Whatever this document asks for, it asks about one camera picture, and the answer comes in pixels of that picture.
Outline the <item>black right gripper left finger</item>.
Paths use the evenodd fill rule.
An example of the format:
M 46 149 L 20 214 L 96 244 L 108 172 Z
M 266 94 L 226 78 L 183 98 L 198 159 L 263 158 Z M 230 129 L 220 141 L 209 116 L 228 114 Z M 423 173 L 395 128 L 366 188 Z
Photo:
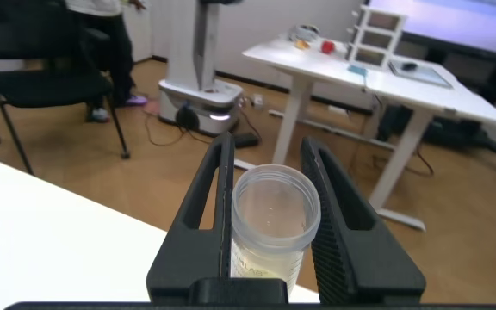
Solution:
M 230 275 L 234 143 L 214 139 L 151 265 L 146 287 L 153 304 L 187 304 L 194 283 Z M 217 180 L 214 221 L 201 229 L 212 181 Z

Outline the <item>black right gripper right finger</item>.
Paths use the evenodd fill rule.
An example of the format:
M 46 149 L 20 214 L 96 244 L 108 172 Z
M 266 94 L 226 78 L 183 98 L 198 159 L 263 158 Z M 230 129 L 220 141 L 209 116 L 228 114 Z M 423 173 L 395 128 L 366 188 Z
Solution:
M 304 138 L 301 168 L 320 200 L 321 220 L 311 243 L 320 302 L 420 303 L 424 275 L 331 150 Z

